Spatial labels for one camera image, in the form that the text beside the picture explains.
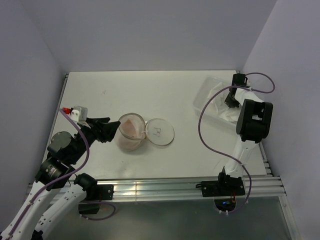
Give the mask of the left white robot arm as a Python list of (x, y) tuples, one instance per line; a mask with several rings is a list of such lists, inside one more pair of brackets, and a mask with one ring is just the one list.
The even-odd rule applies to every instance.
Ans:
[(78, 172), (77, 161), (89, 160), (90, 146), (95, 142), (111, 142), (120, 126), (110, 118), (88, 118), (84, 122), (71, 121), (77, 133), (60, 131), (53, 135), (47, 147), (46, 160), (41, 164), (32, 188), (22, 207), (7, 228), (2, 240), (43, 240), (69, 209), (98, 194), (97, 180), (87, 173), (79, 174), (69, 190), (55, 203), (53, 198), (70, 177)]

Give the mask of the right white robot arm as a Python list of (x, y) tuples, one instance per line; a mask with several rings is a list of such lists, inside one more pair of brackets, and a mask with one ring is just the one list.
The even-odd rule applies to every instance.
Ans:
[(245, 74), (234, 74), (231, 82), (233, 88), (224, 101), (229, 108), (241, 110), (236, 122), (238, 139), (232, 158), (223, 167), (216, 183), (216, 189), (222, 195), (227, 195), (234, 187), (242, 185), (243, 167), (253, 149), (268, 136), (271, 127), (273, 104), (257, 97), (247, 81)]

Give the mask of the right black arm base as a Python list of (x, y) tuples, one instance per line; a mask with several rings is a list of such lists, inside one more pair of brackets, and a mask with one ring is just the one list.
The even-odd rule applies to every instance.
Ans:
[(241, 177), (231, 177), (220, 172), (217, 180), (201, 181), (195, 185), (201, 190), (202, 197), (224, 197), (215, 199), (214, 204), (220, 214), (229, 214), (236, 209), (236, 196), (245, 195), (245, 187)]

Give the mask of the white garment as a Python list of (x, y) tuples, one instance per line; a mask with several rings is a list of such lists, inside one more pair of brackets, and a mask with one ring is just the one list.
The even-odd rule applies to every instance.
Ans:
[[(217, 79), (212, 80), (212, 86), (208, 87), (209, 92), (206, 94), (205, 103), (207, 103), (210, 98), (215, 95), (218, 91), (227, 87), (228, 84), (225, 84), (222, 81)], [(204, 114), (210, 117), (215, 117), (218, 120), (236, 124), (241, 112), (241, 107), (238, 108), (229, 108), (225, 104), (225, 99), (229, 93), (229, 90), (224, 90), (219, 93), (207, 106)]]

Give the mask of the white mesh laundry bag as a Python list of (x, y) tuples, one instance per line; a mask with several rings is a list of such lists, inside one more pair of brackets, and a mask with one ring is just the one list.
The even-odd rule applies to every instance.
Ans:
[[(139, 137), (129, 137), (122, 133), (120, 126), (128, 119), (133, 122), (139, 131)], [(122, 151), (135, 151), (142, 146), (145, 141), (149, 141), (155, 146), (165, 147), (170, 145), (175, 138), (173, 126), (162, 118), (144, 120), (144, 118), (137, 113), (127, 113), (122, 115), (119, 121), (120, 126), (117, 129), (114, 141)]]

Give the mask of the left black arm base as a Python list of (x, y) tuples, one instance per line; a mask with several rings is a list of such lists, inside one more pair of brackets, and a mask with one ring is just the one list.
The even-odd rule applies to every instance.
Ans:
[[(102, 221), (111, 218), (116, 213), (116, 207), (109, 201), (113, 199), (113, 184), (98, 184), (89, 190), (89, 195), (78, 205), (78, 213), (82, 218), (90, 221)], [(90, 215), (98, 214), (102, 207), (109, 206), (111, 212), (104, 217), (90, 217)]]

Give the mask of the pink bra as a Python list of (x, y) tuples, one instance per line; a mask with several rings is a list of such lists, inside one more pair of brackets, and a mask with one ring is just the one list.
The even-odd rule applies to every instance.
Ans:
[(132, 138), (138, 138), (140, 133), (130, 119), (125, 120), (120, 125), (120, 130), (124, 135)]

